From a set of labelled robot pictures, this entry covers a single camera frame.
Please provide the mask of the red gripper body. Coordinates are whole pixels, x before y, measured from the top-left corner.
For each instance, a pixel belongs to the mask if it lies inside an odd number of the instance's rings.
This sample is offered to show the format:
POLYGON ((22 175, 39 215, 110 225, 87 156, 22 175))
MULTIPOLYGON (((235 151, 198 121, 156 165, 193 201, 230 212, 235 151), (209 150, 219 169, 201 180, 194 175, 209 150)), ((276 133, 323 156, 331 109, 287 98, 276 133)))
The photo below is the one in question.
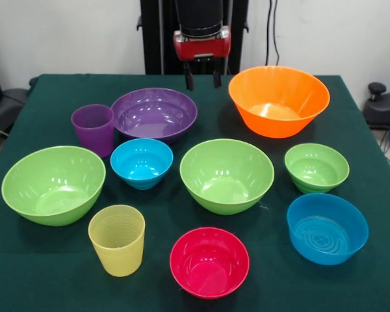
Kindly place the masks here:
POLYGON ((181 31, 173 35, 175 52, 180 61, 193 61, 199 58, 226 58, 231 49, 231 30, 223 26, 221 31, 205 38, 191 38, 181 31))

